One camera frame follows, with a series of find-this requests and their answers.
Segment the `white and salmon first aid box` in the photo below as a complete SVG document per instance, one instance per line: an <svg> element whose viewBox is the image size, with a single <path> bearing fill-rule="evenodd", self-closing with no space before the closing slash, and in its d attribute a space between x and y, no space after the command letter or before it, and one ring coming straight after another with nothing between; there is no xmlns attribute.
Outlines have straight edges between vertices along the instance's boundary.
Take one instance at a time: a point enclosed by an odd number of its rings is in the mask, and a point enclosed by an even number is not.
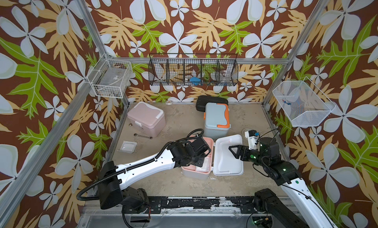
<svg viewBox="0 0 378 228"><path fill-rule="evenodd" d="M211 148L211 153L205 158L205 164L210 164L208 173L196 172L196 166L182 167L182 174L189 178L206 180L210 174L215 176L239 176L244 173L243 162L237 160L228 150L230 146L241 145L242 136L239 134L213 140L205 137L204 140Z"/></svg>

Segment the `white gauze packet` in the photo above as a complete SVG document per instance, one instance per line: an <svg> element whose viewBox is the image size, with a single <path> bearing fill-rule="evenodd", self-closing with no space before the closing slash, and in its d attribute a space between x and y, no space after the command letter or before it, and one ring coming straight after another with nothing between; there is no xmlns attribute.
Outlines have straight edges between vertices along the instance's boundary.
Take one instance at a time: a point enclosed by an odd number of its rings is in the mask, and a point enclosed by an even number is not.
<svg viewBox="0 0 378 228"><path fill-rule="evenodd" d="M136 147L137 147L137 142L123 141L119 151L132 154L135 151Z"/></svg>
<svg viewBox="0 0 378 228"><path fill-rule="evenodd" d="M210 164L203 164L202 167L196 167L196 172L208 173L210 171Z"/></svg>

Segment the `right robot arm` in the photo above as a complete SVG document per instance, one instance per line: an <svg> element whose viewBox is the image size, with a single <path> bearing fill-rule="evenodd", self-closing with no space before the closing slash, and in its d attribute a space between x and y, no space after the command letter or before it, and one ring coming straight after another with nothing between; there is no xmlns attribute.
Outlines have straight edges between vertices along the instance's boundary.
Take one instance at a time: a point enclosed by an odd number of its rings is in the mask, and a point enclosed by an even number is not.
<svg viewBox="0 0 378 228"><path fill-rule="evenodd" d="M274 138L253 137L247 146L232 145L230 153L240 161L261 166L264 175L272 179L289 196L302 218L295 215L270 189L255 192L256 212L269 213L286 228L334 228L336 224L315 200L300 172L282 159L280 146Z"/></svg>

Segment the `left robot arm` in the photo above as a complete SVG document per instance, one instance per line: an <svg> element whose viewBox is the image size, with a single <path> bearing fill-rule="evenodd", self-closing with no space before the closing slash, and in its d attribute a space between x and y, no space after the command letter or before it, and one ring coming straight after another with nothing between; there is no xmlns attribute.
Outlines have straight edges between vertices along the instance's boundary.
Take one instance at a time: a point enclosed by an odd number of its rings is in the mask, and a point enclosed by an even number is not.
<svg viewBox="0 0 378 228"><path fill-rule="evenodd" d="M167 142L157 154L136 162L115 165L110 161L101 169L98 180L82 189L76 198L80 201L99 200L103 210L119 204L144 210L150 204L147 193L131 185L158 172L202 167L212 151L203 135L203 129L195 129L184 138Z"/></svg>

